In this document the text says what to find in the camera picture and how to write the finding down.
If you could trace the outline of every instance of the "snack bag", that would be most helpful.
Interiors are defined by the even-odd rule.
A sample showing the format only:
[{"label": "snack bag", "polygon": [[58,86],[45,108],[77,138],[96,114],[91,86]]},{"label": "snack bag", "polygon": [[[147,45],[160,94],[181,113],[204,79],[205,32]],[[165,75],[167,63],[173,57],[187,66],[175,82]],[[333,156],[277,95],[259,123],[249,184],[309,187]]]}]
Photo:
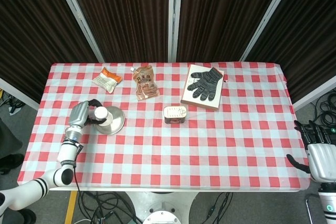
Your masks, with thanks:
[{"label": "snack bag", "polygon": [[121,76],[117,76],[115,73],[108,71],[106,68],[100,72],[100,74],[94,78],[93,83],[104,88],[110,94],[114,91],[114,88],[122,80]]},{"label": "snack bag", "polygon": [[139,67],[137,70],[131,68],[133,80],[136,85],[136,97],[138,100],[144,100],[160,95],[159,89],[154,83],[154,72],[152,66]]}]

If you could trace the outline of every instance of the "tin can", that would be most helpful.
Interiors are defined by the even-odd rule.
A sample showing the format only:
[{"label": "tin can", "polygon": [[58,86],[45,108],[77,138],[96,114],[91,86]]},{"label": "tin can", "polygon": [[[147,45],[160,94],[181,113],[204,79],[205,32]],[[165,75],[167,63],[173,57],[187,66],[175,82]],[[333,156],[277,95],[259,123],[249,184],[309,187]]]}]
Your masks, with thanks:
[{"label": "tin can", "polygon": [[184,123],[187,116],[185,106],[167,106],[163,109],[165,123]]}]

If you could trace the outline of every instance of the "table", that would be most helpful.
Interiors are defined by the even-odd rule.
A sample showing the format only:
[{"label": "table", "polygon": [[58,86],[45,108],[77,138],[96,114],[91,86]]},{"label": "table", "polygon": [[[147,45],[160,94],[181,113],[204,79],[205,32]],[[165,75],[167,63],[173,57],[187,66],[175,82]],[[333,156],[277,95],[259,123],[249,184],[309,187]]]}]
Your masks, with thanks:
[{"label": "table", "polygon": [[[98,99],[120,107],[116,135],[83,129],[79,186],[89,190],[281,190],[308,188],[310,176],[286,159],[308,163],[286,79],[277,64],[196,63],[225,72],[218,111],[186,105],[183,124],[165,124],[163,108],[180,105],[190,63],[150,63],[160,96],[138,101],[131,67],[145,63],[57,63],[51,67],[18,177],[25,183],[60,165],[56,158],[71,108]],[[103,67],[123,77],[113,94],[92,83]]]}]

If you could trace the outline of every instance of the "gray carpet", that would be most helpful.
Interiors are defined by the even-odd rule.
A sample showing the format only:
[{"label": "gray carpet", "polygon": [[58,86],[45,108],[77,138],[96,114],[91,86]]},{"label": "gray carpet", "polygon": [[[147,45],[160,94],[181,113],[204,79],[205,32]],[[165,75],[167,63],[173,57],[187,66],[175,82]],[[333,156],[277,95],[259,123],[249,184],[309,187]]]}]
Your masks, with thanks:
[{"label": "gray carpet", "polygon": [[[312,119],[313,109],[313,106],[308,104],[297,111],[298,120],[306,123]],[[26,152],[36,113],[35,110],[25,106],[18,114],[9,116],[8,106],[0,107],[0,117],[14,135],[23,142],[23,147],[19,150],[20,153]],[[8,189],[17,186],[16,179],[19,171],[20,167],[12,170],[8,175],[0,176],[0,188]],[[309,220],[304,207],[304,196],[307,193],[317,193],[318,188],[318,184],[311,182],[308,190],[297,193],[234,193],[231,206],[221,223],[307,224]],[[36,223],[64,223],[69,195],[70,192],[50,191],[47,197],[29,206],[36,213]],[[190,224],[201,224],[205,220],[217,195],[218,193],[199,193],[197,195],[190,211]],[[87,199],[86,203],[88,206],[93,206],[92,200]],[[327,223],[319,200],[312,198],[310,203],[315,223]],[[206,223],[212,223],[211,220],[215,218],[215,213]],[[130,220],[125,215],[121,218],[125,223]],[[83,219],[83,216],[76,205],[72,223],[80,219]],[[107,223],[112,223],[112,221],[116,222],[111,218]]]}]

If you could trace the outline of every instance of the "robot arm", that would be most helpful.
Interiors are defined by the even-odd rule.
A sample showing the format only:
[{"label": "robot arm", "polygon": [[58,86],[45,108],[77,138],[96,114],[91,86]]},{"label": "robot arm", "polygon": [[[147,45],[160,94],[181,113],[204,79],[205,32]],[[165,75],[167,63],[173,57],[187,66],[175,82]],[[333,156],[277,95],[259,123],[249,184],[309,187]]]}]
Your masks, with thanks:
[{"label": "robot arm", "polygon": [[94,99],[79,103],[71,111],[70,127],[65,131],[65,139],[57,157],[57,161],[61,164],[60,169],[47,171],[40,178],[9,190],[0,191],[0,224],[7,207],[12,210],[23,209],[45,197],[51,188],[67,186],[72,182],[76,158],[83,148],[79,144],[82,128],[87,124],[101,124],[105,121],[97,121],[88,117],[90,105],[102,106]]},{"label": "robot arm", "polygon": [[312,121],[309,124],[313,137],[300,122],[295,121],[295,129],[300,131],[305,145],[309,166],[299,164],[289,154],[287,158],[295,168],[311,174],[316,182],[321,183],[319,196],[325,218],[328,224],[336,224],[336,146],[331,144],[329,135],[322,127]]}]

